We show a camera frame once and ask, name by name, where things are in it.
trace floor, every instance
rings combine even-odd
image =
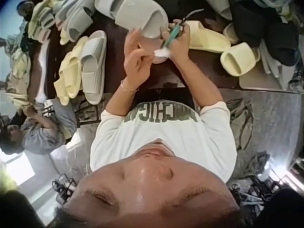
[[[254,126],[247,151],[267,151],[271,155],[268,170],[283,175],[303,143],[304,96],[229,89],[221,89],[221,92],[226,101],[243,98],[252,104]],[[82,126],[71,143],[52,152],[51,157],[60,173],[80,181],[91,172],[90,147],[97,127],[98,124]]]

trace window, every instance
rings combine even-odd
[[[9,176],[18,186],[35,175],[25,153],[6,155],[0,151],[0,159],[5,164]]]

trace man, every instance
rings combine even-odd
[[[170,34],[162,36],[168,40]],[[171,60],[200,114],[163,100],[129,112],[154,58],[138,49],[140,39],[139,30],[126,38],[126,78],[101,114],[91,148],[93,173],[57,211],[58,227],[238,227],[238,206],[225,185],[237,157],[230,113],[220,91],[188,57],[189,26],[170,44]]]
[[[47,154],[65,144],[66,139],[76,132],[76,117],[72,105],[63,106],[58,98],[52,100],[54,113],[42,116],[30,106],[28,118],[19,127],[10,124],[2,128],[0,148],[7,155],[23,150],[36,154]]]

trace table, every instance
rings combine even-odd
[[[206,23],[204,12],[191,19],[202,21],[205,27],[210,27]],[[120,81],[124,79],[124,39],[127,31],[117,25],[114,21],[99,12],[94,15],[94,23],[83,36],[90,36],[94,31],[103,30],[107,34],[107,54],[105,61],[105,93],[113,93],[118,88]],[[71,51],[76,43],[69,42],[65,46],[60,46],[60,32],[56,27],[52,29],[51,41],[49,44],[47,61],[47,86],[46,95],[49,99],[55,98],[56,93],[52,86],[54,80],[59,78],[58,71],[65,55]],[[205,51],[190,50],[190,58],[199,66],[219,88],[236,88],[238,78],[229,76],[220,64],[220,54]],[[153,65],[151,76],[141,89],[148,88],[176,88],[184,87],[181,75],[175,65],[167,60],[160,65]]]

